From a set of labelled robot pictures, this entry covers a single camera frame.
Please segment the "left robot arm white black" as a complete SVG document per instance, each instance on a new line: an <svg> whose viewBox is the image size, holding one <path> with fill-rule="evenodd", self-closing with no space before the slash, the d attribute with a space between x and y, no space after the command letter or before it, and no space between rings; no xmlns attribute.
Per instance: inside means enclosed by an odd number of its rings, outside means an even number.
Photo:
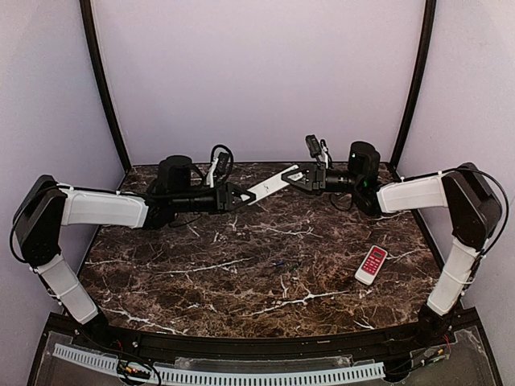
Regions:
<svg viewBox="0 0 515 386"><path fill-rule="evenodd" d="M155 179L143 194L73 187L42 175L14 215L10 251L31 268L77 323L101 333L109 322L64 259L61 228L93 224L157 230L180 213L235 211L252 203L256 195L229 183L232 168L233 156L223 152L212 159L200 183L192 185L192 173L200 169L188 156L172 155L159 163Z"/></svg>

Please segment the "white air conditioner remote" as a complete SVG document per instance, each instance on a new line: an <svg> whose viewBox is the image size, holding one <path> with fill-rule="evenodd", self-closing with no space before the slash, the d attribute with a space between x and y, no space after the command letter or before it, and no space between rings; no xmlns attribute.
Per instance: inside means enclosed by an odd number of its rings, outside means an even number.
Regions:
<svg viewBox="0 0 515 386"><path fill-rule="evenodd" d="M286 169L281 170L277 174L273 175L272 177L269 177L268 179L249 188L248 192L254 194L254 199L249 202L249 205L256 204L264 198L282 190L285 187L288 187L289 183L282 179L282 175L291 171L294 171L294 175L298 175L299 177L302 176L299 173L299 166L294 164L293 166L289 166Z"/></svg>

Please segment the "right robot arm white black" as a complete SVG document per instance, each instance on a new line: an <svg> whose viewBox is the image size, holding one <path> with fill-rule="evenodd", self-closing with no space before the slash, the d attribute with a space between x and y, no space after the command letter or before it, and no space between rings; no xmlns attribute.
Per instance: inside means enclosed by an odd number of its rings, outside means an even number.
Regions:
<svg viewBox="0 0 515 386"><path fill-rule="evenodd" d="M380 183L380 154L367 142L350 146L347 169L334 168L325 141L306 137L315 160L282 173L281 179L312 194L345 193L367 216L428 207L445 207L452 224L452 245L440 277L418 312L413 339L428 344L444 335L454 309L473 283L480 262L498 241L508 221L508 200L491 188L494 178L466 162L456 168Z"/></svg>

